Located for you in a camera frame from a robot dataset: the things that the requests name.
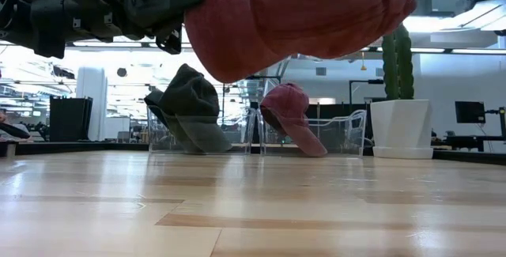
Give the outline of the white faceted plant pot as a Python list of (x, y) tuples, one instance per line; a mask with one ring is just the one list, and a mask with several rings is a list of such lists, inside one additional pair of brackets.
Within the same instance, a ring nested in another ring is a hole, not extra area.
[(432, 106), (429, 100), (371, 103), (375, 157), (432, 159)]

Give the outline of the long ceiling light strip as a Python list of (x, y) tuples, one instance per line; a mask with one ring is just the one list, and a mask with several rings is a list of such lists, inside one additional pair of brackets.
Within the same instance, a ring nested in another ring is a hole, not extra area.
[[(112, 49), (112, 50), (134, 50), (134, 49), (150, 49), (157, 48), (154, 42), (113, 42), (103, 43), (100, 41), (78, 41), (71, 42), (66, 45), (67, 48), (73, 49)], [(506, 49), (489, 49), (489, 48), (435, 48), (435, 47), (412, 47), (414, 54), (454, 54), (454, 55), (501, 55), (506, 56)]]

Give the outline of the person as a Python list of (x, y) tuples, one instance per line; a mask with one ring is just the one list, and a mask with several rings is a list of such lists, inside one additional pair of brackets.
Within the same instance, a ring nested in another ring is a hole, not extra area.
[(29, 138), (31, 135), (26, 126), (10, 124), (5, 110), (0, 109), (0, 141), (20, 141)]

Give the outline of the black computer monitor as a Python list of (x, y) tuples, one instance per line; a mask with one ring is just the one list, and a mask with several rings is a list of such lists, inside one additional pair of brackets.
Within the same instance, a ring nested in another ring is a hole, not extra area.
[(456, 101), (457, 123), (485, 123), (485, 105), (483, 102)]

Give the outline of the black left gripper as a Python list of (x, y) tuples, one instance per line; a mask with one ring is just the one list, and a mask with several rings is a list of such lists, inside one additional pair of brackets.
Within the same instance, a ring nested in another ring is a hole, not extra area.
[(133, 35), (133, 24), (156, 37), (170, 55), (182, 51), (183, 16), (203, 0), (31, 0), (29, 47), (44, 57), (62, 58), (66, 44), (79, 40), (110, 43)]

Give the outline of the dark grey baseball cap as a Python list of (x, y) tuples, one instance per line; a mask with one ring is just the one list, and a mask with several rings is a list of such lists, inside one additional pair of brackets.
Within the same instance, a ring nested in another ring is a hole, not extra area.
[(216, 89), (204, 75), (183, 64), (165, 91), (154, 90), (144, 101), (187, 153), (224, 153), (232, 148), (217, 124)]

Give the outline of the green cactus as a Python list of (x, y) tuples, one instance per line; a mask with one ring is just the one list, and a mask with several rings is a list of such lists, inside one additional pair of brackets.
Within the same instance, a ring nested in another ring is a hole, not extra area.
[(383, 82), (388, 100), (414, 98), (411, 47), (410, 34), (403, 24), (383, 37)]

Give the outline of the red baseball cap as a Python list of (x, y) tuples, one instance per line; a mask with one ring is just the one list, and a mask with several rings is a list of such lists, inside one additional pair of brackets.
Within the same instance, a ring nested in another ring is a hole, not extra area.
[(283, 136), (290, 137), (303, 153), (323, 157), (327, 149), (310, 130), (306, 116), (308, 107), (309, 98), (304, 90), (293, 83), (285, 83), (264, 96), (260, 112), (266, 123)]
[(185, 15), (209, 74), (232, 83), (290, 55), (334, 59), (392, 32), (415, 0), (204, 0)]

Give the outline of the black desk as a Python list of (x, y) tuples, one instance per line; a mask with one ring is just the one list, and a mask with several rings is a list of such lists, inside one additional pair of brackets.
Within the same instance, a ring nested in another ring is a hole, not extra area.
[(431, 141), (431, 146), (449, 146), (452, 150), (476, 149), (478, 152), (484, 152), (485, 142), (506, 143), (506, 138), (488, 135), (447, 136), (444, 139), (437, 138), (436, 140)]

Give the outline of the clear plastic bin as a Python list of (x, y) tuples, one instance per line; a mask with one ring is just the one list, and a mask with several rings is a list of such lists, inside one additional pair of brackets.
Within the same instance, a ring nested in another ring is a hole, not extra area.
[(310, 157), (304, 148), (313, 147), (312, 137), (326, 149), (325, 157), (361, 157), (367, 122), (365, 110), (332, 119), (306, 119), (302, 125), (303, 140), (296, 141), (272, 127), (257, 111), (260, 153), (265, 156)]
[(148, 109), (149, 150), (190, 155), (249, 154), (256, 114), (243, 108), (232, 116), (170, 116)]

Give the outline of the white round column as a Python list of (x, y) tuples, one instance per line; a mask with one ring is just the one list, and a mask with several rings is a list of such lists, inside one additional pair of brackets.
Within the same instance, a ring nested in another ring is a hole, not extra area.
[(83, 66), (77, 72), (76, 97), (93, 100), (89, 122), (90, 141), (104, 140), (108, 79), (103, 67)]

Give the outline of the black cabinet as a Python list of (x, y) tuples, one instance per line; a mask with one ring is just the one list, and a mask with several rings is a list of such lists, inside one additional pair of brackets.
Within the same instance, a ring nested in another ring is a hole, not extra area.
[(51, 142), (88, 141), (93, 99), (50, 98), (49, 139)]

